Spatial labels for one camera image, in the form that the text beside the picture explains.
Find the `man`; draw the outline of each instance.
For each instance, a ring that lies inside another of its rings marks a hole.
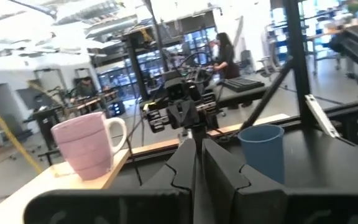
[[[92,85],[91,77],[83,78],[75,88],[76,88],[77,96],[87,97],[87,96],[96,95],[96,92]]]

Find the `office chair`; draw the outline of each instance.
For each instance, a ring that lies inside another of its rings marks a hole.
[[[250,50],[243,50],[241,52],[241,61],[238,63],[238,66],[240,70],[245,71],[247,75],[255,73]]]

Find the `plastic cup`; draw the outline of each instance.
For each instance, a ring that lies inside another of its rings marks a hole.
[[[263,175],[284,184],[284,129],[263,124],[242,130],[240,139],[246,163]]]

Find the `yellow strap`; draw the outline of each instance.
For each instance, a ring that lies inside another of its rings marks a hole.
[[[16,139],[16,137],[11,133],[11,131],[9,130],[9,128],[7,127],[5,121],[0,117],[0,127],[2,128],[2,130],[6,133],[6,136],[8,137],[8,139],[13,143],[13,145],[16,147],[17,150],[19,150],[19,152],[21,152],[24,156],[24,159],[27,160],[27,162],[30,163],[30,165],[32,165],[34,167],[34,169],[40,174],[42,173],[42,169],[41,167],[38,165],[38,163],[36,163],[31,156],[27,153],[27,151],[24,149],[24,147],[22,146],[22,144]]]
[[[142,33],[143,39],[144,39],[145,41],[148,41],[148,42],[153,41],[153,38],[151,38],[151,36],[149,36],[149,34],[146,32],[146,29],[145,29],[145,28],[141,29],[140,32]]]

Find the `metal pole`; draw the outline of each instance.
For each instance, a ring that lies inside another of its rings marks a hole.
[[[137,92],[135,90],[135,87],[134,87],[134,82],[132,81],[131,79],[131,73],[129,72],[129,69],[128,69],[128,65],[127,65],[127,62],[125,61],[125,59],[123,59],[124,61],[124,66],[125,66],[125,72],[127,73],[127,76],[129,78],[129,82],[131,83],[131,87],[132,87],[132,91],[134,92],[134,98],[135,100],[138,99],[138,95],[137,95]]]
[[[288,24],[288,52],[293,58],[293,72],[298,97],[298,106],[301,122],[311,124],[315,122],[314,116],[306,104],[306,95],[310,94],[308,68],[303,46],[303,35],[298,8],[298,1],[284,0]]]
[[[157,20],[154,16],[153,6],[151,0],[143,0],[143,3],[146,5],[147,9],[150,11],[150,14],[152,15],[152,22],[153,22],[153,32],[154,32],[154,38],[157,42],[157,48],[160,51],[160,59],[162,63],[162,68],[164,69],[164,72],[169,71],[168,64],[167,64],[167,57],[163,53],[163,43],[161,38],[160,29],[158,28]]]
[[[134,73],[135,73],[135,77],[137,80],[136,83],[139,86],[140,95],[144,101],[148,100],[149,94],[147,93],[146,85],[143,82],[143,76],[142,76],[142,72],[140,70],[139,61],[137,60],[137,57],[136,57],[136,51],[135,51],[135,47],[134,47],[134,39],[127,36],[126,40],[125,40],[125,45],[126,45],[129,60],[131,60],[132,69],[134,70]]]
[[[294,59],[291,58],[289,61],[287,61],[284,64],[282,70],[280,71],[280,74],[278,74],[278,77],[272,82],[271,86],[268,88],[268,90],[262,97],[259,104],[256,106],[254,111],[251,113],[251,115],[247,119],[247,121],[245,121],[242,124],[240,130],[243,130],[245,128],[248,128],[248,127],[251,127],[252,125],[254,125],[255,121],[258,119],[260,114],[265,109],[267,103],[270,101],[270,99],[272,99],[274,93],[278,90],[278,88],[280,87],[281,83],[284,81],[287,74],[290,73],[291,69],[294,67],[293,61],[294,61]]]

